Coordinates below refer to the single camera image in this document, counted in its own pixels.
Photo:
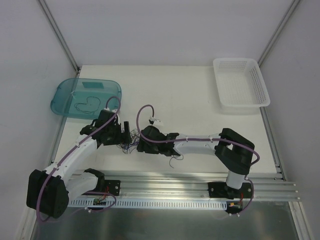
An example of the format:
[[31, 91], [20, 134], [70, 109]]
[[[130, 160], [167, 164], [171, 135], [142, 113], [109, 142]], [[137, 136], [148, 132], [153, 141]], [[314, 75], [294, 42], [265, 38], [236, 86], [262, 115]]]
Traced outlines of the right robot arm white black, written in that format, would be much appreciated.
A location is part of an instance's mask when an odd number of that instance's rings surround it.
[[167, 157], [187, 154], [217, 157], [228, 169], [228, 174], [223, 188], [213, 193], [230, 200], [241, 197], [245, 176], [249, 174], [256, 154], [255, 145], [230, 128], [223, 128], [219, 134], [192, 136], [177, 132], [163, 134], [151, 125], [140, 132], [137, 151]]

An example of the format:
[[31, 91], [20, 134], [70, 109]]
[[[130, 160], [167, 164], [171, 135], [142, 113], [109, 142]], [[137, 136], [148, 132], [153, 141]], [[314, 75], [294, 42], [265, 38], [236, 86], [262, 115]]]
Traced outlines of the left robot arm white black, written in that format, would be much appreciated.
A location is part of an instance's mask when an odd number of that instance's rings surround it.
[[82, 194], [101, 194], [105, 189], [105, 175], [101, 171], [88, 168], [76, 178], [72, 175], [100, 146], [131, 141], [129, 122], [120, 122], [117, 112], [103, 109], [98, 118], [81, 129], [73, 146], [60, 160], [29, 175], [26, 205], [35, 210], [38, 217], [45, 214], [58, 219], [69, 202]]

